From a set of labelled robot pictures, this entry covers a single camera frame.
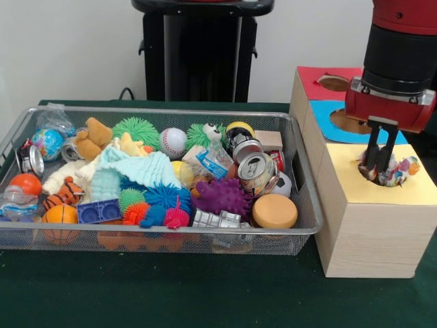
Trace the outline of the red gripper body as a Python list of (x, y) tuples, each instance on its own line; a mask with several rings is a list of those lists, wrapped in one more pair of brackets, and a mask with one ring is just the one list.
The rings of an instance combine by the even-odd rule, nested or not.
[(393, 100), (354, 90), (346, 92), (346, 115), (366, 122), (375, 118), (397, 123), (401, 131), (422, 132), (432, 116), (436, 105), (436, 93), (427, 90), (418, 102)]

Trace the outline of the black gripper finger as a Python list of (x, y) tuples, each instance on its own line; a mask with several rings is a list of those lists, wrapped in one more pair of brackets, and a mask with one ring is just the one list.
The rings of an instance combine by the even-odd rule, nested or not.
[(369, 143), (365, 153), (365, 166), (368, 170), (371, 170), (376, 165), (379, 146), (378, 146), (378, 135), (380, 133), (380, 127), (378, 124), (370, 124), (371, 134), (369, 137)]
[(377, 162), (378, 173), (384, 173), (388, 169), (392, 151), (398, 134), (397, 128), (387, 128), (386, 131), (389, 134), (389, 137), (385, 146), (382, 147), (379, 151), (379, 157)]

